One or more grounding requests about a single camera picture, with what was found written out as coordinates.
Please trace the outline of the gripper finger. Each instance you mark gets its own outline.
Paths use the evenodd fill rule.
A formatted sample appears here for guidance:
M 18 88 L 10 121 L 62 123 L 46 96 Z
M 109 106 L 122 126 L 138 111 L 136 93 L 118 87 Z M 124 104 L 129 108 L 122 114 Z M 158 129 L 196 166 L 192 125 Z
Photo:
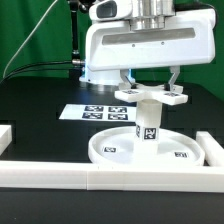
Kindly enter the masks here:
M 171 77 L 169 81 L 165 85 L 165 89 L 167 91 L 173 91 L 174 90 L 174 84 L 180 74 L 180 67 L 179 66 L 171 66 L 170 67 L 170 73 Z
M 136 82 L 135 79 L 132 77 L 132 70 L 122 70 L 121 71 L 121 89 L 127 90 L 127 89 L 136 89 Z

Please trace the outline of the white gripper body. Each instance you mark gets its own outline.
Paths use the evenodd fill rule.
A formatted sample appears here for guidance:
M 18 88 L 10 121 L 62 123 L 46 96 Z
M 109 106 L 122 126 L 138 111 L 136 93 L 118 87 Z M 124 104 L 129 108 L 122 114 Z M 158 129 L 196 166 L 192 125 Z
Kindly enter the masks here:
M 86 66 L 109 71 L 211 62 L 216 10 L 174 0 L 101 0 L 90 7 Z

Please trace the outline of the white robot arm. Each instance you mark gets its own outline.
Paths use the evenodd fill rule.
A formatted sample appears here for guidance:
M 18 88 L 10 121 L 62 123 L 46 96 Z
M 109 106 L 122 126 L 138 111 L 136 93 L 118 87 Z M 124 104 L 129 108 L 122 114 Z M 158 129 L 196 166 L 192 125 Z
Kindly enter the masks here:
M 80 81 L 116 86 L 133 69 L 168 67 L 174 77 L 183 65 L 215 57 L 214 7 L 175 0 L 96 0 L 85 42 Z

